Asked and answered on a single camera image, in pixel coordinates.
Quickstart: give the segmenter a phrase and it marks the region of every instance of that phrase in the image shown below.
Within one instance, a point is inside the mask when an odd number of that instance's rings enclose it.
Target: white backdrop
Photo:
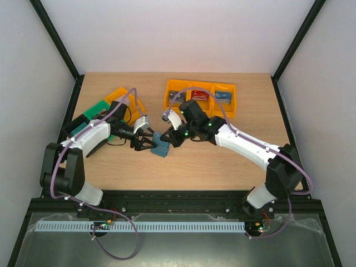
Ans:
[[[279,82],[343,266],[355,266],[356,2],[328,0]]]
[[[313,0],[42,0],[80,73],[273,74]]]
[[[29,1],[0,1],[0,266],[7,266],[43,153],[56,142],[74,79]]]

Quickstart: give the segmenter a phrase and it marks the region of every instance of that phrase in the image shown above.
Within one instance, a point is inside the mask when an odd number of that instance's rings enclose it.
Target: gray floor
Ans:
[[[35,215],[32,223],[44,216],[48,215]],[[212,220],[208,215],[142,215],[137,218],[141,221],[163,219]],[[298,215],[295,219],[282,233],[264,240],[249,240],[244,234],[227,233],[141,233],[141,250],[128,261],[110,259],[91,241],[89,233],[29,231],[16,266],[333,266],[325,236],[320,234],[317,215]],[[280,224],[281,220],[273,220],[272,226],[278,229]],[[111,253],[128,256],[136,240],[132,233],[108,233],[101,241]]]

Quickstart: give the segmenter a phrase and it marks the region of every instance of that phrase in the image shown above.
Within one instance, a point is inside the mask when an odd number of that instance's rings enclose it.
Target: black metal frame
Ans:
[[[72,120],[76,103],[80,94],[80,89],[83,83],[84,75],[80,75],[71,60],[63,42],[61,41],[53,23],[51,22],[45,8],[40,0],[29,0],[33,8],[36,10],[39,18],[45,26],[48,34],[51,36],[53,43],[57,47],[60,55],[65,61],[68,69],[76,80],[73,88],[72,96],[65,114],[63,125],[66,125]],[[320,12],[326,0],[315,0],[307,17],[298,30],[289,49],[283,57],[275,74],[271,77],[278,104],[283,117],[284,125],[288,134],[290,144],[296,146],[291,125],[286,113],[283,99],[278,88],[278,80],[286,69],[288,63],[298,49],[308,29]],[[65,139],[61,132],[58,137],[58,142]],[[305,190],[308,189],[306,180],[302,181]],[[125,208],[126,213],[135,215],[139,213],[213,213],[224,214],[226,207],[234,202],[241,202],[247,191],[105,191],[105,201],[108,206],[116,207],[117,209]],[[341,266],[341,261],[335,247],[335,243],[330,231],[330,227],[325,216],[325,212],[320,200],[314,200],[311,196],[292,196],[291,203],[293,213],[295,214],[318,214],[323,230],[327,237],[329,249],[335,266]],[[28,228],[29,220],[34,212],[77,212],[77,206],[72,201],[54,200],[50,196],[42,192],[41,197],[32,199],[21,226],[16,244],[14,246],[8,267],[15,266],[18,254],[22,245],[23,238]],[[273,204],[275,213],[288,213],[288,204],[286,201],[276,201]]]

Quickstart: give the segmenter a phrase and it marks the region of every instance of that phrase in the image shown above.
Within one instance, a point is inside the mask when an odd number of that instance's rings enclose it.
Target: wooden tabletop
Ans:
[[[119,87],[136,87],[152,128],[164,132],[169,128],[161,119],[169,79],[235,84],[238,108],[232,124],[272,144],[288,142],[269,74],[86,73],[74,118]],[[134,151],[128,143],[105,145],[85,159],[85,176],[92,185],[110,190],[250,190],[265,182],[265,172],[239,154],[190,140],[171,146],[166,158]]]

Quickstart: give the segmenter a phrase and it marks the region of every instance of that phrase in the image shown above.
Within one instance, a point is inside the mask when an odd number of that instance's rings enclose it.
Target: blue box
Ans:
[[[154,149],[151,149],[151,152],[157,156],[166,157],[169,152],[170,143],[161,141],[160,140],[161,136],[162,136],[162,134],[159,132],[154,133],[154,137],[153,137],[152,141],[155,144],[157,144],[157,147],[155,147]]]

